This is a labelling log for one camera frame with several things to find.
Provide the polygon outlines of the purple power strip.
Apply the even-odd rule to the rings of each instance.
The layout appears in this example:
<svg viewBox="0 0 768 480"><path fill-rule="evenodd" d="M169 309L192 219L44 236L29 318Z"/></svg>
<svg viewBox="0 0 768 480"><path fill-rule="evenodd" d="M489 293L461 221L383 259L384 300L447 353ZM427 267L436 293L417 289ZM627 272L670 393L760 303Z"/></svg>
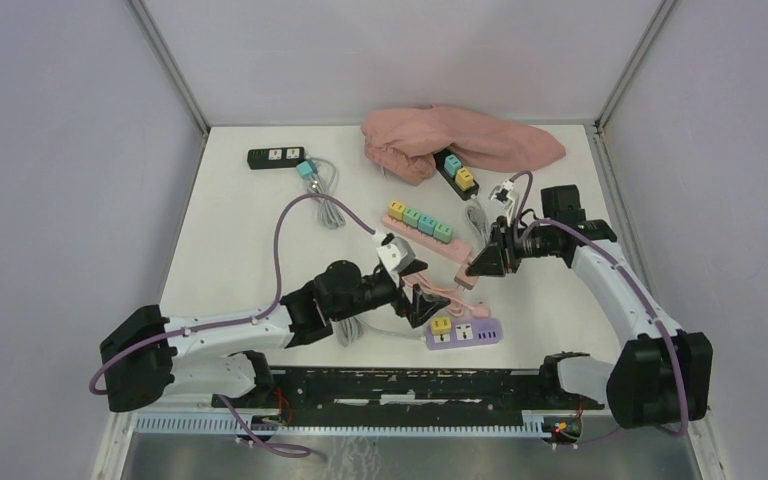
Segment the purple power strip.
<svg viewBox="0 0 768 480"><path fill-rule="evenodd" d="M431 351L494 345L503 338L501 323L495 318L450 318L450 326L446 331L433 326L439 320L442 317L433 319L425 328L424 342Z"/></svg>

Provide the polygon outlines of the teal plug adapter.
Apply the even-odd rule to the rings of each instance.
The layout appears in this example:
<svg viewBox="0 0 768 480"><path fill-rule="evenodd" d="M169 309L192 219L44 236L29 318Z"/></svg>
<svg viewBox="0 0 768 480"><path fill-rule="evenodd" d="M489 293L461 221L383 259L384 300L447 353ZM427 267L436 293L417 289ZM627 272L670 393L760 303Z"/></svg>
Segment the teal plug adapter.
<svg viewBox="0 0 768 480"><path fill-rule="evenodd" d="M311 178L316 179L318 175L318 168L311 160L303 160L296 165L296 171L299 176L307 181Z"/></svg>

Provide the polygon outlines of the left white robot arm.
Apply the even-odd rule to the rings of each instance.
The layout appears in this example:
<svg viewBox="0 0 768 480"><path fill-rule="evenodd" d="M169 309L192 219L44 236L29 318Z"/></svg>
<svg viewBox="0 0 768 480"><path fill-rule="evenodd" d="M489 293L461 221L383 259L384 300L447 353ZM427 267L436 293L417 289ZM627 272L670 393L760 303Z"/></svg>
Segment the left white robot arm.
<svg viewBox="0 0 768 480"><path fill-rule="evenodd" d="M382 264L364 275L339 260L269 312L174 317L146 305L101 342L102 367L92 380L105 386L91 390L116 413L174 396L242 398L259 407L275 391L266 352L313 344L332 335L335 323L385 305L417 328L450 302L407 287L402 274Z"/></svg>

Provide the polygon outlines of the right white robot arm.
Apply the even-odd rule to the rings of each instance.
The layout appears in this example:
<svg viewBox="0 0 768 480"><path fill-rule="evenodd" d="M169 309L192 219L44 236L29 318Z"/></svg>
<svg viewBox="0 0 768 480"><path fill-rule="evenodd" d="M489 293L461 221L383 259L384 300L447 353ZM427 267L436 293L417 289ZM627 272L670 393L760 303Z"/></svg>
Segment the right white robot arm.
<svg viewBox="0 0 768 480"><path fill-rule="evenodd" d="M579 395L607 406L623 429L686 433L707 412L710 340L684 329L657 304L608 223L587 219L576 186L545 188L541 202L542 216L526 228L518 220L494 221L467 274L504 277L516 273L524 259L559 258L594 296L621 351L612 363L584 353L547 357L551 372L537 382L540 400L562 408Z"/></svg>

